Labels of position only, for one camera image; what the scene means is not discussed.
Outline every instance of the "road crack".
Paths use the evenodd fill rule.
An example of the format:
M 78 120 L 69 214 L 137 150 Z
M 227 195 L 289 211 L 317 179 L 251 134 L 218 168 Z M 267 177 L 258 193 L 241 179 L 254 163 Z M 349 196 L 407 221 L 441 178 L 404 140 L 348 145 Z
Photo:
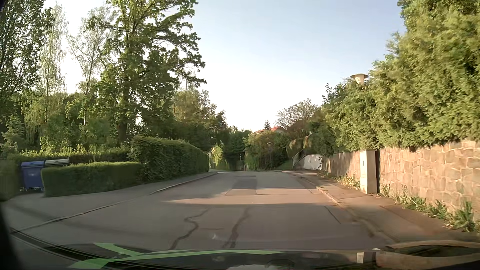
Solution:
M 180 240 L 188 238 L 193 232 L 195 232 L 198 229 L 198 227 L 200 227 L 196 221 L 192 221 L 191 219 L 203 216 L 208 210 L 209 209 L 205 209 L 202 213 L 200 213 L 198 215 L 191 216 L 191 217 L 186 217 L 186 218 L 183 219 L 183 221 L 193 224 L 193 229 L 189 230 L 185 235 L 182 235 L 182 236 L 178 237 L 177 239 L 175 239 L 175 241 L 173 241 L 172 246 L 170 246 L 169 250 L 175 249 L 177 247 L 178 243 L 180 242 Z
M 242 216 L 239 218 L 237 223 L 233 226 L 230 237 L 225 242 L 225 244 L 223 244 L 222 248 L 234 248 L 237 245 L 237 238 L 239 236 L 238 228 L 242 224 L 242 222 L 244 222 L 247 218 L 250 217 L 249 211 L 250 211 L 250 207 L 245 208 Z

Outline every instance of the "asphalt road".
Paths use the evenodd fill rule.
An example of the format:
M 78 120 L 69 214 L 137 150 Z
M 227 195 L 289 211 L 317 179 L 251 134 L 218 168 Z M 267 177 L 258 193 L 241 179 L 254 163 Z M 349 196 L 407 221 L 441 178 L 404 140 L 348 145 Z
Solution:
M 58 245 L 115 243 L 157 251 L 386 245 L 325 195 L 281 172 L 223 172 L 24 232 Z

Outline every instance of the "staircase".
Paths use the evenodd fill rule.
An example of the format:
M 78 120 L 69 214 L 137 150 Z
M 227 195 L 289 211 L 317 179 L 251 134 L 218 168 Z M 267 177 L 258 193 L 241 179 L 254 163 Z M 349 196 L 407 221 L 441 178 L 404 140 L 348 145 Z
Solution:
M 305 157 L 305 152 L 300 150 L 295 156 L 292 157 L 292 169 L 295 168 L 295 164 L 297 164 L 302 158 Z

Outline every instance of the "sidewalk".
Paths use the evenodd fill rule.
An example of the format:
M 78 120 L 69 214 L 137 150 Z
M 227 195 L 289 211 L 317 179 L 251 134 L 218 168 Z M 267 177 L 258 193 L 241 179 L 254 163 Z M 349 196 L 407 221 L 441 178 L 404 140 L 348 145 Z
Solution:
M 175 185 L 203 179 L 217 173 L 218 171 L 210 171 L 119 190 L 72 196 L 43 197 L 43 193 L 24 194 L 1 203 L 1 209 L 8 224 L 17 230 L 21 230 L 147 196 Z
M 285 171 L 298 176 L 364 223 L 372 233 L 394 243 L 424 240 L 460 240 L 480 242 L 476 233 L 451 230 L 444 221 L 430 218 L 421 212 L 403 209 L 401 205 L 378 194 L 363 194 L 332 179 L 320 178 L 315 171 Z

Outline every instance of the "house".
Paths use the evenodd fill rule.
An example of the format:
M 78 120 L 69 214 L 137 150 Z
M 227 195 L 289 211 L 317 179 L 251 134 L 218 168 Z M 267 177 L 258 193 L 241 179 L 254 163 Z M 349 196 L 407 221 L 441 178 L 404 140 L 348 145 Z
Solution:
M 273 132 L 279 132 L 279 133 L 283 133 L 283 132 L 286 132 L 287 130 L 281 126 L 274 126 L 272 128 L 270 128 L 271 131 Z M 260 133 L 260 132 L 263 132 L 265 131 L 265 129 L 261 129 L 261 130 L 257 130 L 255 131 L 254 133 Z

